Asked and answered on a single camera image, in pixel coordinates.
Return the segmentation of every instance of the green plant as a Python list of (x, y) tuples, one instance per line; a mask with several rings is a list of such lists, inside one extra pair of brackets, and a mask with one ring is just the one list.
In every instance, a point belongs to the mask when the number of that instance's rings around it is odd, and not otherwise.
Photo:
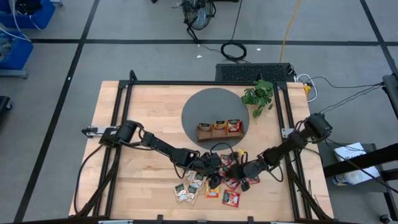
[(272, 96), (274, 96), (273, 84), (264, 80), (259, 80), (258, 82), (254, 82), (254, 88), (247, 88), (244, 90), (244, 96), (242, 96), (241, 99), (246, 105), (259, 105), (258, 108), (253, 111), (253, 118), (257, 118), (268, 104), (268, 110), (271, 110)]

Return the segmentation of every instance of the white cable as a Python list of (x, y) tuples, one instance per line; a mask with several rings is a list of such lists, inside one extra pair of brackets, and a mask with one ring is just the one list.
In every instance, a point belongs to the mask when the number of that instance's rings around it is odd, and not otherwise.
[(18, 39), (27, 40), (27, 41), (31, 42), (30, 39), (21, 31), (21, 29), (20, 29), (19, 26), (18, 26), (17, 18), (15, 17), (15, 0), (12, 0), (12, 15), (13, 15), (13, 17), (14, 17), (15, 26), (17, 27), (18, 31), (21, 32), (22, 35), (23, 35), (25, 38), (17, 37), (17, 36), (15, 36), (15, 35), (11, 35), (10, 33), (6, 32), (4, 29), (1, 29), (1, 30), (2, 30), (3, 32), (5, 32), (6, 34), (10, 35), (10, 36), (13, 36), (13, 37), (16, 37), (16, 38), (18, 38)]
[(30, 18), (30, 21), (32, 21), (33, 25), (36, 27), (36, 29), (41, 30), (41, 29), (35, 24), (35, 22), (33, 22), (33, 20), (32, 20), (32, 15), (30, 15), (29, 18)]
[(302, 77), (302, 76), (305, 76), (305, 77), (307, 77), (307, 78), (310, 80), (310, 82), (312, 83), (313, 89), (315, 90), (315, 96), (314, 96), (311, 100), (308, 100), (308, 101), (307, 101), (307, 103), (310, 103), (310, 102), (314, 101), (314, 100), (318, 97), (318, 91), (317, 91), (317, 88), (316, 88), (316, 86), (315, 86), (315, 83), (312, 81), (312, 79), (311, 79), (311, 77), (310, 77), (309, 75), (307, 75), (307, 74), (301, 74), (301, 75), (299, 75), (299, 76), (297, 77), (297, 79), (300, 80), (300, 77)]
[(30, 41), (30, 40), (25, 39), (25, 38), (23, 38), (23, 37), (18, 37), (18, 36), (14, 35), (14, 34), (10, 34), (10, 33), (8, 33), (7, 31), (5, 31), (5, 30), (4, 30), (3, 28), (1, 28), (1, 27), (0, 27), (0, 30), (3, 31), (3, 32), (5, 32), (6, 34), (10, 35), (11, 37), (15, 37), (15, 38), (18, 38), (18, 39), (21, 39), (21, 40)]

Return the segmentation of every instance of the wooden box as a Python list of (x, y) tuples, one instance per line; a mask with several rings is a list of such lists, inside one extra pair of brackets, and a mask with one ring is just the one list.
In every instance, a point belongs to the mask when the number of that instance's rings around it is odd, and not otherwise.
[(202, 131), (201, 129), (199, 129), (199, 126), (197, 126), (198, 142), (243, 138), (244, 128), (242, 121), (239, 122), (239, 127), (239, 132), (229, 132), (228, 125), (226, 125), (225, 129), (221, 130), (214, 129), (213, 125), (211, 125), (211, 131)]

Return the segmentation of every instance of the gray concrete floor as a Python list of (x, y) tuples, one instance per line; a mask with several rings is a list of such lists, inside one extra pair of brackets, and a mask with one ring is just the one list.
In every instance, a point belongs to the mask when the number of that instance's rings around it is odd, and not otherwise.
[[(94, 0), (63, 0), (47, 29), (27, 30), (33, 39), (80, 39)], [(88, 39), (182, 39), (190, 36), (182, 24), (179, 0), (99, 0)], [(395, 0), (366, 0), (382, 37), (398, 42)], [(239, 4), (217, 2), (217, 15), (198, 32), (199, 39), (229, 39)], [(236, 28), (237, 40), (282, 40), (294, 0), (245, 0)], [(359, 0), (303, 0), (289, 40), (377, 41)], [(218, 49), (220, 45), (208, 45)], [(250, 62), (278, 62), (280, 45), (247, 45)], [(14, 108), (0, 131), (0, 223), (12, 222), (30, 173), (49, 128), (55, 105), (77, 44), (34, 44), (25, 65), (27, 80), (0, 78), (0, 95), (10, 96)], [(398, 47), (388, 47), (398, 60)], [(284, 62), (312, 77), (324, 76), (335, 85), (366, 85), (391, 74), (379, 45), (288, 45)], [(140, 80), (214, 80), (217, 63), (231, 63), (217, 52), (195, 44), (85, 44), (24, 221), (68, 215), (86, 138), (103, 80), (126, 79), (133, 69)], [(312, 112), (356, 93), (337, 90), (323, 80)], [(338, 142), (397, 142), (396, 117), (382, 90), (373, 91), (326, 114)], [(397, 167), (388, 164), (389, 168)], [(346, 222), (378, 223), (388, 213), (382, 194), (333, 191), (335, 217)]]

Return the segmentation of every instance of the wooden table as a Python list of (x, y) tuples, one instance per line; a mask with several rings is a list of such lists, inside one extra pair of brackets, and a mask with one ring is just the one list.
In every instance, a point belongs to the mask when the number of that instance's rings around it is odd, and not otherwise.
[[(92, 125), (109, 126), (114, 107), (118, 82), (103, 82), (99, 93)], [(186, 147), (200, 150), (189, 140), (182, 128), (181, 113), (185, 102), (195, 93), (205, 88), (224, 88), (243, 95), (247, 86), (203, 86), (203, 85), (134, 85), (127, 119), (140, 122), (147, 131), (174, 147)], [(294, 116), (297, 122), (306, 118), (310, 112), (301, 83), (288, 83), (289, 96)], [(287, 116), (283, 93), (280, 92), (284, 121), (287, 127)], [(248, 152), (249, 160), (268, 147), (278, 146), (282, 141), (275, 106), (253, 120), (252, 108), (248, 108), (251, 117), (249, 129), (236, 145), (234, 150), (241, 148)], [(84, 158), (98, 147), (99, 138), (87, 141)], [(318, 150), (316, 145), (308, 145), (310, 149)], [(227, 154), (229, 151), (218, 151)], [(98, 185), (103, 161), (104, 149), (94, 155), (83, 169), (78, 193), (79, 208), (84, 206)], [(321, 160), (313, 152), (302, 152), (302, 163), (306, 180), (311, 180), (312, 194), (327, 215), (333, 217), (328, 189)], [(164, 220), (230, 220), (245, 221), (253, 216), (255, 221), (293, 221), (292, 204), (290, 201), (285, 162), (281, 162), (284, 181), (275, 181), (267, 172), (260, 174), (261, 182), (241, 194), (239, 208), (223, 205), (220, 198), (205, 198), (202, 190), (194, 205), (185, 202), (177, 203), (173, 187), (180, 184), (168, 157), (158, 152), (138, 151), (124, 147), (122, 149), (116, 182), (111, 218), (115, 219), (156, 219), (164, 215)], [(280, 178), (278, 169), (273, 171)], [(227, 189), (221, 185), (221, 194)], [(104, 213), (104, 205), (108, 191), (103, 194), (100, 214)], [(297, 194), (301, 217), (304, 217), (302, 198)]]

